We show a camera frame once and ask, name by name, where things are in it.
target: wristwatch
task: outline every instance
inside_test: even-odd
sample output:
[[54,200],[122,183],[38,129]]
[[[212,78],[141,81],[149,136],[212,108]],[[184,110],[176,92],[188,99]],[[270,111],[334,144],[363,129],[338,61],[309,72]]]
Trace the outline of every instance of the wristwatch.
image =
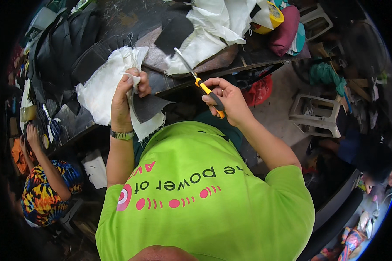
[[110,136],[114,137],[115,139],[121,139],[121,140],[129,140],[134,137],[135,132],[127,132],[127,133],[122,133],[122,132],[115,132],[112,129],[110,129]]

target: wooden table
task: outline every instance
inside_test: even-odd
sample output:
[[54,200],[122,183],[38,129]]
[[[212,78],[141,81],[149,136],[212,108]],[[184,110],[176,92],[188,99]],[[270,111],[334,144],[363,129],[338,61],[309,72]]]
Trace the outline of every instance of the wooden table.
[[[99,7],[103,12],[103,23],[98,39],[107,39],[113,35],[133,33],[133,39],[141,38],[161,25],[162,14],[168,5],[160,0],[100,0]],[[242,70],[265,67],[268,65],[281,65],[282,62],[310,58],[309,50],[304,45],[302,52],[297,56],[285,54],[282,57],[275,55],[268,47],[268,36],[253,33],[245,35],[247,44],[238,46],[239,52],[232,64],[225,68],[201,73],[202,79],[221,77]],[[164,96],[171,91],[194,84],[192,77],[174,79],[145,66],[142,70],[148,73],[152,94]],[[97,125],[91,114],[80,108],[78,115],[73,114],[66,105],[55,116],[62,121],[60,141],[52,144],[47,154],[53,154],[65,144],[71,144],[85,133],[93,130]]]

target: blue scissors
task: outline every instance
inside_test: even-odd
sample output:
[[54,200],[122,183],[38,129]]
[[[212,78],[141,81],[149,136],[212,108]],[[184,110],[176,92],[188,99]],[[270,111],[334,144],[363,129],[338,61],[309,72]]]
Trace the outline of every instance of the blue scissors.
[[54,137],[55,140],[59,140],[59,134],[61,133],[60,125],[56,120],[51,119],[45,104],[42,104],[42,109],[45,111],[46,117],[48,118],[48,124],[51,129],[50,134]]

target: tie-dye shirt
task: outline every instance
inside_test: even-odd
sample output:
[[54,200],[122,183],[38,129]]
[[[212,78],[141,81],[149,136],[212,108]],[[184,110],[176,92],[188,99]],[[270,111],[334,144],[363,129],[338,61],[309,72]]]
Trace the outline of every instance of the tie-dye shirt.
[[[65,184],[72,194],[81,192],[83,180],[81,173],[69,163],[51,160],[61,173]],[[51,188],[42,167],[34,167],[26,178],[21,204],[25,219],[41,227],[48,226],[61,218],[69,201],[62,201]]]

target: pink pillow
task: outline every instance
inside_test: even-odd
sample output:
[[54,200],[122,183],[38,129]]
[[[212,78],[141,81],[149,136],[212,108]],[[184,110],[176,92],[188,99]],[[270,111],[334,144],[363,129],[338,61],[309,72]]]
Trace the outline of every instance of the pink pillow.
[[283,8],[282,14],[285,20],[272,32],[269,42],[270,49],[280,57],[291,47],[298,32],[299,19],[301,18],[298,8],[294,5]]

